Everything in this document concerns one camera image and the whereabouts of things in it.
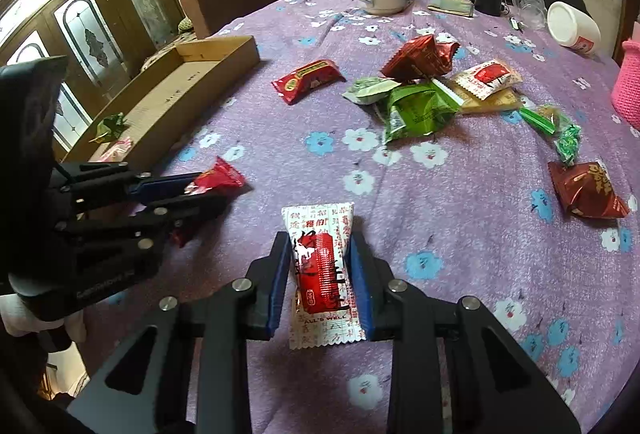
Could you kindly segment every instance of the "fabric item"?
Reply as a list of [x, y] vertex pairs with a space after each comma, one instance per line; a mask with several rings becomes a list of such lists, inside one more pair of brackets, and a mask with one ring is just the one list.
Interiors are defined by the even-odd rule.
[[[186, 153], [159, 172], [205, 170], [229, 152], [253, 190], [183, 249], [169, 246], [158, 275], [120, 304], [85, 311], [91, 334], [80, 349], [90, 374], [162, 297], [203, 298], [244, 276], [284, 229], [281, 208], [353, 201], [356, 226], [396, 277], [450, 302], [478, 296], [558, 394], [572, 396], [583, 431], [597, 422], [640, 358], [638, 212], [604, 225], [566, 220], [546, 166], [558, 154], [517, 110], [457, 115], [433, 137], [385, 148], [377, 117], [342, 93], [376, 75], [419, 30], [451, 35], [463, 43], [452, 74], [494, 58], [510, 64], [523, 77], [523, 100], [575, 119], [577, 161], [605, 164], [628, 201], [640, 187], [640, 132], [612, 118], [608, 88], [620, 69], [611, 58], [562, 48], [546, 30], [513, 32], [508, 17], [442, 16], [427, 3], [376, 18], [356, 0], [280, 0], [221, 30], [254, 35], [260, 67], [233, 88], [233, 104], [203, 108]], [[270, 81], [321, 58], [334, 60], [346, 83], [283, 104]], [[220, 138], [200, 147], [209, 133]], [[249, 387], [260, 390], [251, 398], [254, 432], [306, 433], [310, 424], [317, 432], [385, 432], [392, 343], [291, 351], [295, 287], [291, 275], [275, 337], [247, 346]], [[194, 402], [189, 410], [193, 419]]]
[[611, 92], [611, 102], [620, 116], [640, 129], [640, 43], [622, 43], [625, 59]]

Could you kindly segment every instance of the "green snack packet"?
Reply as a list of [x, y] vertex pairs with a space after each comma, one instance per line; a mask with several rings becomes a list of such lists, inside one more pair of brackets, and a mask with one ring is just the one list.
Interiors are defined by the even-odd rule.
[[526, 109], [525, 107], [521, 108], [519, 113], [523, 120], [531, 127], [541, 130], [542, 132], [546, 132], [547, 134], [555, 133], [556, 126], [552, 121], [546, 119], [544, 116], [540, 116], [536, 112]]
[[464, 100], [436, 78], [395, 88], [386, 102], [384, 142], [440, 130], [462, 104]]
[[107, 116], [97, 125], [95, 138], [91, 142], [109, 143], [117, 140], [127, 127], [123, 112]]
[[580, 147], [580, 126], [571, 124], [566, 127], [554, 144], [562, 163], [567, 166], [573, 165]]
[[388, 78], [366, 77], [356, 80], [342, 94], [347, 100], [359, 106], [370, 106], [385, 98], [389, 91], [398, 87], [400, 82]]

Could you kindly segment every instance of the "brown snack packet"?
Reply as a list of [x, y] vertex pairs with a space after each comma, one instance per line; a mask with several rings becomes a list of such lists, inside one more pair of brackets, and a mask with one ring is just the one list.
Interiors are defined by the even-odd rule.
[[547, 166], [565, 212], [595, 219], [623, 218], [629, 213], [625, 202], [615, 195], [606, 172], [597, 162], [565, 167], [551, 161]]

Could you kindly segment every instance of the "red snack packet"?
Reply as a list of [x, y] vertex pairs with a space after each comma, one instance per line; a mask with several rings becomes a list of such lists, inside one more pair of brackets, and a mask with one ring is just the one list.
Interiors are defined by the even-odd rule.
[[623, 218], [629, 213], [625, 202], [614, 194], [606, 172], [597, 162], [565, 167], [551, 161], [547, 166], [566, 212], [597, 219]]
[[284, 101], [291, 105], [305, 91], [327, 84], [336, 78], [342, 78], [338, 66], [329, 59], [322, 59], [298, 68], [279, 80], [273, 80], [271, 85]]
[[457, 42], [437, 43], [433, 35], [411, 39], [380, 72], [385, 77], [402, 81], [446, 75], [451, 71], [453, 55], [459, 47]]
[[216, 162], [211, 169], [201, 173], [196, 179], [184, 188], [184, 193], [189, 195], [204, 194], [211, 189], [240, 188], [244, 186], [244, 176], [234, 169], [221, 157], [216, 157]]

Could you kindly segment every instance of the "metal screw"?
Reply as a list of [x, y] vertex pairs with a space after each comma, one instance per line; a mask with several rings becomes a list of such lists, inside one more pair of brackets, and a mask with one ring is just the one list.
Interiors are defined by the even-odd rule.
[[402, 293], [408, 287], [407, 283], [402, 279], [392, 279], [389, 281], [388, 286], [393, 293]]
[[148, 250], [153, 245], [154, 245], [153, 239], [149, 239], [148, 237], [145, 237], [144, 239], [140, 239], [138, 241], [138, 248], [140, 250]]
[[475, 311], [480, 307], [480, 301], [477, 297], [462, 297], [462, 307], [469, 311]]
[[247, 291], [251, 287], [251, 281], [247, 278], [236, 279], [231, 283], [231, 287], [236, 291]]
[[164, 297], [163, 299], [160, 299], [158, 305], [160, 306], [160, 309], [162, 311], [169, 311], [170, 309], [173, 309], [178, 305], [178, 299], [171, 296]]

